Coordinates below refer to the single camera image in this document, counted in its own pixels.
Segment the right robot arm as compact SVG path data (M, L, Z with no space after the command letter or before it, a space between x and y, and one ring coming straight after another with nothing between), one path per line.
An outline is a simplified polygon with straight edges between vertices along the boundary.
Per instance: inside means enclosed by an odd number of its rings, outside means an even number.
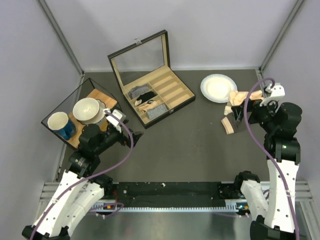
M271 101L262 105L250 100L241 107L246 125L259 124L266 132L262 150L269 171L268 196L257 175L243 171L236 176L233 192L245 198L252 217L252 240L304 240L296 211L296 177L301 162L301 146L295 137L302 109L290 102Z

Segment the grey underwear white waistband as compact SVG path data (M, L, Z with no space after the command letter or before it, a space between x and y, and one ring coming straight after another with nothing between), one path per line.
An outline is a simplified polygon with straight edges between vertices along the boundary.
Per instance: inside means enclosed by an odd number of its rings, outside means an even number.
M246 129L246 125L243 122L244 111L241 105L231 106L227 104L224 108L224 118L221 123L225 129L227 135L242 132Z

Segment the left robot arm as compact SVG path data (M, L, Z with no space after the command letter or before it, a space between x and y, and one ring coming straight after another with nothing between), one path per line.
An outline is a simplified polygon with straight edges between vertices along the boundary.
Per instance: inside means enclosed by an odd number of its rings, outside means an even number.
M95 173L99 155L115 143L133 149L142 135L124 123L117 127L109 124L106 131L96 124L84 126L78 149L70 156L50 203L32 225L24 227L22 236L27 240L69 240L93 205L113 194L113 180L107 171Z

